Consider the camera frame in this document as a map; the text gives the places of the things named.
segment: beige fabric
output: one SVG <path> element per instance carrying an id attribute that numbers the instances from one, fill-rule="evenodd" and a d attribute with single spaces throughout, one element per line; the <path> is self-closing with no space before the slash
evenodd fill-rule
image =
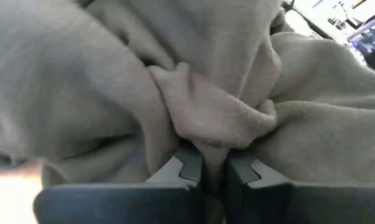
<path id="1" fill-rule="evenodd" d="M 375 73 L 332 41 L 270 36 L 279 4 L 0 1 L 0 167 L 141 182 L 182 137 L 213 191 L 248 147 L 293 179 L 375 182 Z"/>

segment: black plastic part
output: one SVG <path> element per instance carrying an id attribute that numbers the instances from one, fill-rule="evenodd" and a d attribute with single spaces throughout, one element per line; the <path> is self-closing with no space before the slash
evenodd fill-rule
<path id="1" fill-rule="evenodd" d="M 183 162 L 183 168 L 175 170 L 182 178 L 170 182 L 60 185 L 44 190 L 34 200 L 36 218 L 40 224 L 202 223 L 201 155 L 184 143 L 175 157 Z"/>
<path id="2" fill-rule="evenodd" d="M 227 160 L 228 224 L 375 223 L 375 185 L 331 185 L 292 181 L 251 154 L 260 179 L 247 182 L 247 160 Z"/>

